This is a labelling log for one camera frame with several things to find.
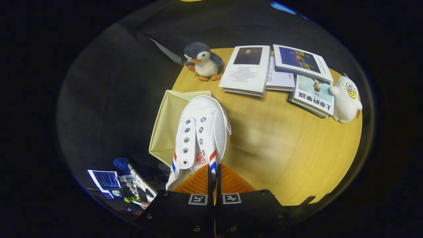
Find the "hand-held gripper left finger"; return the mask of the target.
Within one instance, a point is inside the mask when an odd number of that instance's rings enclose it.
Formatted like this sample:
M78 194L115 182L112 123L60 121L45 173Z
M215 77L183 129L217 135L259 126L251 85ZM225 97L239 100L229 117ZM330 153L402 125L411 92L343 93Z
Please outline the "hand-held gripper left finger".
M190 175L181 189L160 190L136 225L150 236L213 236L215 212L210 167Z

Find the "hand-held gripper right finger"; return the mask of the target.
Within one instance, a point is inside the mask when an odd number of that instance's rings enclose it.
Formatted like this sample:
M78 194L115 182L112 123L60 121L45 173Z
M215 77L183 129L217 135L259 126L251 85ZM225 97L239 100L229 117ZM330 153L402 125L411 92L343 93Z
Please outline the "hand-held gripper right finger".
M280 236L293 225L287 207L267 190L224 192L223 165L216 175L215 231L218 236Z

